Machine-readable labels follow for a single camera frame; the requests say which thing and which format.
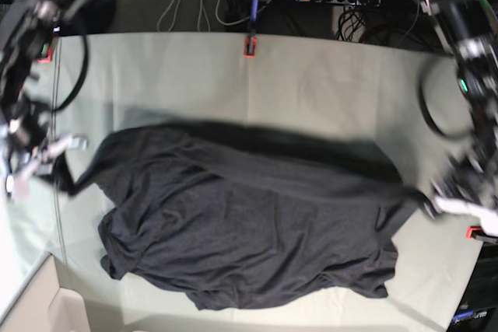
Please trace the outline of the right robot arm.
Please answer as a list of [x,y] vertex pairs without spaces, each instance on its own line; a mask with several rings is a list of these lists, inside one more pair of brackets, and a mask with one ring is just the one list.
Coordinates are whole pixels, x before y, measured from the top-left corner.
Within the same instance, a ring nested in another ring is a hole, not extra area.
[[[49,131],[55,116],[72,104],[86,81],[89,34],[104,25],[89,20],[89,9],[98,1],[14,0],[1,19],[1,180],[9,194],[32,177],[59,191],[72,191],[65,153],[84,149],[87,140],[78,135],[50,139]],[[24,85],[37,78],[33,64],[49,61],[55,39],[68,31],[82,42],[82,65],[72,90],[59,104],[30,98]]]

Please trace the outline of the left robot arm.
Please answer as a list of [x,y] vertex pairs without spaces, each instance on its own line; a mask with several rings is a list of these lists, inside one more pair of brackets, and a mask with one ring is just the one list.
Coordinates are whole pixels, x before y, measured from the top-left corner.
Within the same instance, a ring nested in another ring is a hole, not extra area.
[[424,121],[442,138],[471,144],[461,158],[451,158],[432,183],[425,204],[432,218],[466,215],[477,226],[469,239],[497,241],[497,17],[487,0],[418,0],[430,18],[443,49],[456,63],[458,87],[468,104],[472,126],[453,134],[436,125],[424,93],[429,72],[419,73],[417,99]]

